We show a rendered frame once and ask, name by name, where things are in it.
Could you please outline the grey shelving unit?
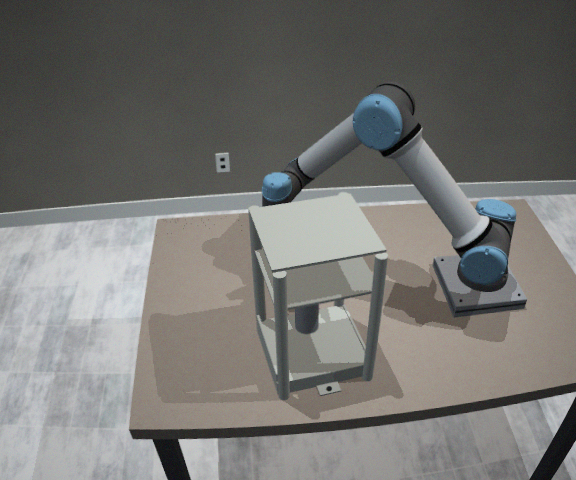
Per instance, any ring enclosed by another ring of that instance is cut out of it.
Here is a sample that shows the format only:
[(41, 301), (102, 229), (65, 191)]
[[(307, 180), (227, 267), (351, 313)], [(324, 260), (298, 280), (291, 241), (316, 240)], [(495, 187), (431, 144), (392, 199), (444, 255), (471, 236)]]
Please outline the grey shelving unit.
[[(256, 324), (279, 398), (314, 387), (320, 396), (341, 392), (338, 382), (358, 377), (371, 381), (388, 254), (360, 207), (346, 192), (258, 207), (248, 208)], [(363, 256), (374, 254), (372, 274)], [(271, 319), (264, 280), (274, 305)], [(344, 299), (367, 294), (365, 346)], [(319, 309), (317, 331), (296, 330), (288, 310), (332, 301), (333, 307)]]

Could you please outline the grey bottle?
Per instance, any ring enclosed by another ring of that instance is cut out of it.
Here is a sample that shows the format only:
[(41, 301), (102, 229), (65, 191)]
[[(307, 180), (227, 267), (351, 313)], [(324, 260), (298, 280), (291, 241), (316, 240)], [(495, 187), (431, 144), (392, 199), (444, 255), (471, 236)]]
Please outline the grey bottle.
[(295, 309), (295, 328), (302, 334), (311, 334), (319, 327), (319, 304)]

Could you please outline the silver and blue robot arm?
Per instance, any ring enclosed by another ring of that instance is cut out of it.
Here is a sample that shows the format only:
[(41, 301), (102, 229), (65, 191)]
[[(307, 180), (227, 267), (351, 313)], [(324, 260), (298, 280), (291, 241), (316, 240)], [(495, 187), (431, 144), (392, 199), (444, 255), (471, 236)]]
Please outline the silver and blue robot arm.
[(397, 82), (381, 84), (281, 173), (265, 176), (262, 207), (292, 202), (308, 183), (363, 143), (397, 162), (448, 229), (461, 258), (461, 282), (481, 292), (500, 290), (508, 278), (515, 209), (495, 199), (480, 200), (474, 208), (422, 138), (410, 90)]

